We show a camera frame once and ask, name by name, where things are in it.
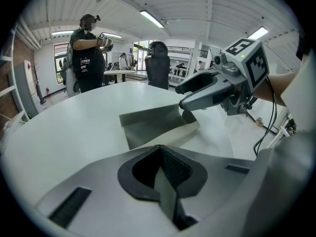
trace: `black t-shirt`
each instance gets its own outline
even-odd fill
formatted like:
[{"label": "black t-shirt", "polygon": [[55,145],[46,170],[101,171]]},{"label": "black t-shirt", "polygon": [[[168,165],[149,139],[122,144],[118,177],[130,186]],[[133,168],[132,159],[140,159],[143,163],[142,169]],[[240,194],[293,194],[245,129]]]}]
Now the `black t-shirt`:
[{"label": "black t-shirt", "polygon": [[[85,34],[84,29],[79,28],[73,32],[70,37],[70,44],[73,44],[77,40],[96,40],[96,36],[87,32]],[[105,69],[105,60],[100,47],[92,47],[84,50],[73,49],[73,67],[75,69],[76,77],[88,75],[88,74],[101,74]]]}]

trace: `white pillar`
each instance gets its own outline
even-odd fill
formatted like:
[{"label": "white pillar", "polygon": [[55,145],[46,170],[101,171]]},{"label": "white pillar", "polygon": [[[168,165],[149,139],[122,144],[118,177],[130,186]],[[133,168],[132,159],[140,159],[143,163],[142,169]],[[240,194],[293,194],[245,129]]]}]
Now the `white pillar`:
[{"label": "white pillar", "polygon": [[200,41],[196,39],[196,42],[194,44],[194,52],[193,52],[191,63],[190,63],[188,77],[190,77],[190,76],[192,76],[194,74],[194,69],[197,66],[199,43],[200,43]]},{"label": "white pillar", "polygon": [[205,62],[205,69],[208,69],[209,66],[211,65],[211,61],[212,61],[212,53],[211,53],[211,49],[208,50],[208,53],[207,53],[207,59],[206,59],[206,62]]}]

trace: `ceiling light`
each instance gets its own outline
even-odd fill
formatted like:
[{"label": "ceiling light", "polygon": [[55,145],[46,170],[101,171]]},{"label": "ceiling light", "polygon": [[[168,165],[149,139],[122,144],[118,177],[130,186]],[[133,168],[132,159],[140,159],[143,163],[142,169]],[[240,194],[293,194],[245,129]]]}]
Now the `ceiling light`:
[{"label": "ceiling light", "polygon": [[116,35],[116,34],[108,34],[108,33],[103,33],[106,36],[111,36],[111,37],[116,37],[116,38],[122,38],[122,36],[120,35]]},{"label": "ceiling light", "polygon": [[260,27],[258,30],[256,30],[252,35],[248,37],[248,39],[257,40],[258,38],[262,37],[264,34],[267,34],[269,31],[264,29],[263,27]]},{"label": "ceiling light", "polygon": [[53,32],[52,35],[60,35],[60,34],[72,34],[74,30],[71,31],[60,31],[60,32]]},{"label": "ceiling light", "polygon": [[150,21],[152,21],[159,28],[164,28],[163,24],[159,22],[153,15],[149,14],[146,10],[142,10],[140,12],[143,16],[147,17]]}]

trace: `desk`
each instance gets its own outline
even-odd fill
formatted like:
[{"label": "desk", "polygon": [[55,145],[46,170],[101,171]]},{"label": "desk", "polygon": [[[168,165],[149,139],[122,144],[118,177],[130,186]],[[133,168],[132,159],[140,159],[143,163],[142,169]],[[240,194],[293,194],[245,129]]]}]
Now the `desk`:
[{"label": "desk", "polygon": [[[1,166],[16,192],[35,205],[86,165],[129,151],[119,115],[179,103],[175,92],[127,81],[69,98],[35,116],[9,138]],[[200,128],[176,147],[233,157],[216,107],[193,111]]]},{"label": "desk", "polygon": [[122,75],[122,81],[125,82],[126,81],[126,74],[133,74],[136,71],[134,70],[109,70],[109,71],[105,71],[103,74],[105,76],[109,76],[109,75],[114,75],[114,83],[118,82],[118,75]]}]

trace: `brick wall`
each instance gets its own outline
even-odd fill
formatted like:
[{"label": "brick wall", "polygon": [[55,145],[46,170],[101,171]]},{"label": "brick wall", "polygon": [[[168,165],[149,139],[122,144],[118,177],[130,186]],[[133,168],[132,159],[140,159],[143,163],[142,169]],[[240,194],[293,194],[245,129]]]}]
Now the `brick wall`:
[{"label": "brick wall", "polygon": [[[3,47],[3,54],[10,56],[10,44],[11,40],[8,39],[7,44]],[[28,60],[31,64],[34,63],[34,51],[28,48],[17,36],[14,40],[14,52],[13,52],[13,65],[16,66],[22,64],[24,60]],[[0,67],[0,91],[9,87],[9,74],[11,73],[11,62],[6,62]],[[12,118],[18,114],[18,110],[15,106],[12,93],[8,93],[0,98],[0,114]],[[0,135],[7,119],[0,116]]]}]

